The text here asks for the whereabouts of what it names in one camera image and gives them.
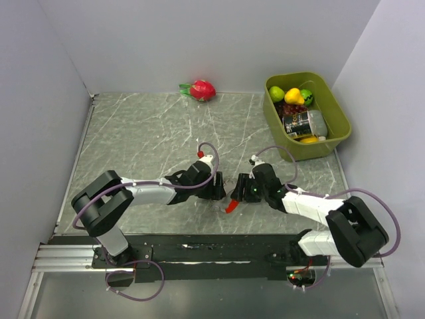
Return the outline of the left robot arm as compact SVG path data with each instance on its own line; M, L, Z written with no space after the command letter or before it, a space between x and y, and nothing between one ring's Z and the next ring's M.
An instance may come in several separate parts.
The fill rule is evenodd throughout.
M188 169L156 180L120 177L108 170L76 195L71 206L75 222L104 248L106 263L123 267L134 260L135 253L118 221L127 208L138 205L176 205L195 196L219 201L225 197L222 172L205 156Z

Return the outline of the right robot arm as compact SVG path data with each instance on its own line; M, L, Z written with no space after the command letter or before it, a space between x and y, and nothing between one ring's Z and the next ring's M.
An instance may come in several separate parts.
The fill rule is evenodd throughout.
M261 161L250 173L238 175L230 198L227 213L243 201L265 201L274 210L326 226L324 231L306 229L297 235L290 257L298 265L315 256L339 256L359 268L377 256L389 240L388 233L361 198L326 199L308 195L299 187L283 184L274 168Z

